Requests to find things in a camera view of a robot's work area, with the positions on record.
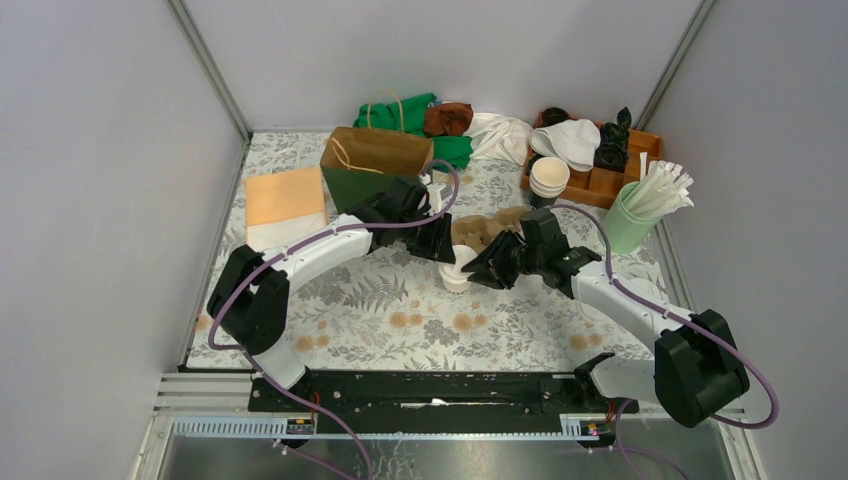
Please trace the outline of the green paper bag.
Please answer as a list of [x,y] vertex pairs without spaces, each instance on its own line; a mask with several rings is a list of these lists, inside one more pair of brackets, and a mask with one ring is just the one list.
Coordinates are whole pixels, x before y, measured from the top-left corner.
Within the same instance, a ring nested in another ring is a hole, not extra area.
[[375,93],[366,104],[364,126],[339,126],[328,137],[319,166],[335,209],[343,213],[397,178],[417,179],[434,159],[433,141],[408,132],[410,109],[387,90],[395,105],[381,112]]

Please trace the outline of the single white paper cup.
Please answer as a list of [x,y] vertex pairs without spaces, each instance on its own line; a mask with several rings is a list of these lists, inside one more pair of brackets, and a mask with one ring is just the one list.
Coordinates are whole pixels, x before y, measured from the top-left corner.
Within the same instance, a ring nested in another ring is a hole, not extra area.
[[461,271],[455,271],[452,268],[448,268],[446,265],[442,265],[439,268],[439,275],[442,278],[444,287],[452,294],[463,294],[471,287],[469,274],[465,274]]

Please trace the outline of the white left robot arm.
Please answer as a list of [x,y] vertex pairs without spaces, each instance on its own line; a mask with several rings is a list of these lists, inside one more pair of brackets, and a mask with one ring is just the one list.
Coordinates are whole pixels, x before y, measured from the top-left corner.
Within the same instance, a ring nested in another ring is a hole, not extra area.
[[435,211],[436,193],[418,180],[397,178],[387,190],[349,207],[329,225],[292,244],[266,251],[235,249],[220,274],[206,311],[209,335],[224,330],[229,349],[244,355],[273,384],[272,398],[288,411],[309,401],[307,367],[285,340],[291,294],[353,259],[402,243],[418,258],[452,264],[450,203]]

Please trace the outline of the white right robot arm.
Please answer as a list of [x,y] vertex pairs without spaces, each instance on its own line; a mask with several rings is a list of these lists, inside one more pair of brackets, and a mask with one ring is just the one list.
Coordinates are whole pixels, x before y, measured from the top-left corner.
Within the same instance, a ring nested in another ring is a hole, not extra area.
[[583,410],[597,412],[611,400],[643,401],[692,428],[749,391],[746,367],[720,314],[638,295],[599,254],[571,245],[548,209],[524,214],[520,224],[521,233],[499,233],[462,274],[498,290],[536,275],[615,321],[652,354],[647,360],[602,354],[576,368],[573,396]]

